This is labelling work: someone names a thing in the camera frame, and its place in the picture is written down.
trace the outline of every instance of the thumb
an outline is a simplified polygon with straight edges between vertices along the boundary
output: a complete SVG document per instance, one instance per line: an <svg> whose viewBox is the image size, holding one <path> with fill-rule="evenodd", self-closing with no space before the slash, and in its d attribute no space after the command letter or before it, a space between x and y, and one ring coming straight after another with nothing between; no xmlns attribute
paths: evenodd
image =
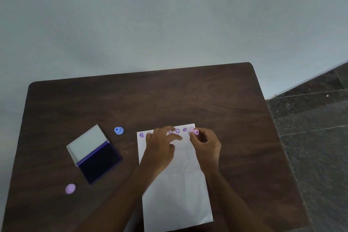
<svg viewBox="0 0 348 232"><path fill-rule="evenodd" d="M169 144L169 158L172 161L174 157L175 146L173 144Z"/></svg>
<svg viewBox="0 0 348 232"><path fill-rule="evenodd" d="M190 132L190 142L195 149L201 144L201 142L196 138L196 135L193 132Z"/></svg>

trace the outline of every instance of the sheet of paper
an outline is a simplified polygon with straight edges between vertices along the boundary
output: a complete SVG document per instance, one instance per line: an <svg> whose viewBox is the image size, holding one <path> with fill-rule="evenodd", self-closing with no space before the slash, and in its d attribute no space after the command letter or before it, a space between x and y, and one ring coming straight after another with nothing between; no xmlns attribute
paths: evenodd
<svg viewBox="0 0 348 232"><path fill-rule="evenodd" d="M165 232L213 221L205 177L190 142L191 127L194 124L175 127L183 139L172 142L172 162L143 195L145 232ZM137 132L139 163L146 148L146 134L153 131Z"/></svg>

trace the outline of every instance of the open ink pad case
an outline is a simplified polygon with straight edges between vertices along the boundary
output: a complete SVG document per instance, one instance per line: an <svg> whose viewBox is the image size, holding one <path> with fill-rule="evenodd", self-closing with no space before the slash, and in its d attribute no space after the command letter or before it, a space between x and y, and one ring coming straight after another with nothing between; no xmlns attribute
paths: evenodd
<svg viewBox="0 0 348 232"><path fill-rule="evenodd" d="M67 145L67 150L89 184L122 160L98 125Z"/></svg>

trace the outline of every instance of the white wall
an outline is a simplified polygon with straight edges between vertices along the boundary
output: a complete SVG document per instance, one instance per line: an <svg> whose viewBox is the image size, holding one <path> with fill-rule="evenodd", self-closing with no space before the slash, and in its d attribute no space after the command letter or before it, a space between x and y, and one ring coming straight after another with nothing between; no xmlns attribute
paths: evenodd
<svg viewBox="0 0 348 232"><path fill-rule="evenodd" d="M348 58L347 14L347 0L0 0L0 152L33 81L249 61L271 97Z"/></svg>

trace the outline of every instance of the dark brown table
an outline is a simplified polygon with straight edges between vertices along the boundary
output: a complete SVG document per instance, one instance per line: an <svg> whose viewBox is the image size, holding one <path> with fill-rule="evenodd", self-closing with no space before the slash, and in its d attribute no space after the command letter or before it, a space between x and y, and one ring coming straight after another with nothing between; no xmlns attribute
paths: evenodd
<svg viewBox="0 0 348 232"><path fill-rule="evenodd" d="M307 226L254 69L236 63L30 84L3 231L73 231L138 165L137 131L189 123L215 131L222 174L268 225ZM66 145L95 124L123 162L90 186ZM209 194L214 222L186 230L227 231Z"/></svg>

